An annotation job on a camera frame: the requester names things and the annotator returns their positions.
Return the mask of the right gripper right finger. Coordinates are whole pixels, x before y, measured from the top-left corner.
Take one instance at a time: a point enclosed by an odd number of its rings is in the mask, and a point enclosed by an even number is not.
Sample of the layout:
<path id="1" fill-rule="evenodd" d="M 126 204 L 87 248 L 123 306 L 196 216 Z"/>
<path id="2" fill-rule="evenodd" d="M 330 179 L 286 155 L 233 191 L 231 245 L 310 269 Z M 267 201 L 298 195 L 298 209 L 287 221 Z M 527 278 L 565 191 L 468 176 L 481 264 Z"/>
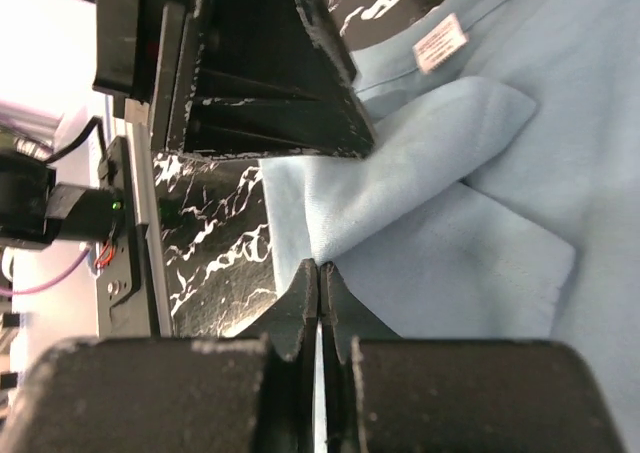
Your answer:
<path id="1" fill-rule="evenodd" d="M 319 272 L 332 452 L 621 452 L 583 358 L 541 340 L 403 339 Z"/>

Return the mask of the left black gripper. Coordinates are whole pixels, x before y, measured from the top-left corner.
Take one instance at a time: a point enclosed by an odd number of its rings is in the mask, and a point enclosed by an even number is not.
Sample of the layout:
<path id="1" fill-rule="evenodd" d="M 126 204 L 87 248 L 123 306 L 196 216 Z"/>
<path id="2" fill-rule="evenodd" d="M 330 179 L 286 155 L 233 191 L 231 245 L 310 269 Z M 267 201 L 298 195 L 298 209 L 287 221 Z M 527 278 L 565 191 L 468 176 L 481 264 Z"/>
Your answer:
<path id="1" fill-rule="evenodd" d="M 153 151 L 212 159 L 371 152 L 356 69 L 323 0 L 95 5 L 94 89 L 148 102 L 156 71 Z"/>

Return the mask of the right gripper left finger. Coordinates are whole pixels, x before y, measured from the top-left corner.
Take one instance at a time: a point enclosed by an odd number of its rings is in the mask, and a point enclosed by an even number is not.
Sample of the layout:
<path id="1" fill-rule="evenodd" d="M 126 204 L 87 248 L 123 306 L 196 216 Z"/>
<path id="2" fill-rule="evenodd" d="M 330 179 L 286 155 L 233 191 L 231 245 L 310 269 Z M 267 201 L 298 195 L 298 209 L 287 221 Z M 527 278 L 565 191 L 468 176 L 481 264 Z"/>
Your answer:
<path id="1" fill-rule="evenodd" d="M 318 270 L 233 338 L 73 338 L 26 373 L 5 452 L 310 452 Z"/>

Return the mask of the blue-grey t shirt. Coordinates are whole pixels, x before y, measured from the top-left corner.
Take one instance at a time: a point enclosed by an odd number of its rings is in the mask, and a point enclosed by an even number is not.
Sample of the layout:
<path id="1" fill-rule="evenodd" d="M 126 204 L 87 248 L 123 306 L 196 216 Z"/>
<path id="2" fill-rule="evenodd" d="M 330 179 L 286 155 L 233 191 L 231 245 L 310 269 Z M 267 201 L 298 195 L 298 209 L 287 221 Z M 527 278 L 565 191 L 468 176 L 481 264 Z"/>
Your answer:
<path id="1" fill-rule="evenodd" d="M 275 284 L 307 258 L 412 338 L 540 338 L 639 448 L 639 0 L 327 0 L 363 160 L 261 162 Z"/>

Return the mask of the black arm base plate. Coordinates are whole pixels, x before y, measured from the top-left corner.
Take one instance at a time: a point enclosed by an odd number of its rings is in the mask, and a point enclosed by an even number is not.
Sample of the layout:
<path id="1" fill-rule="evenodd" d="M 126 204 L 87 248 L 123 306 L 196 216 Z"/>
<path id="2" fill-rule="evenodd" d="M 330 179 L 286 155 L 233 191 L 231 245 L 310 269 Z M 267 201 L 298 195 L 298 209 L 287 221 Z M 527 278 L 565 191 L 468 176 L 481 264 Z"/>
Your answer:
<path id="1" fill-rule="evenodd" d="M 111 237 L 111 261 L 96 280 L 97 322 L 101 337 L 151 337 L 160 333 L 151 275 L 148 226 L 136 218 L 134 169 L 127 139 L 116 137 L 99 168 L 101 184 L 116 194 L 118 217 Z"/>

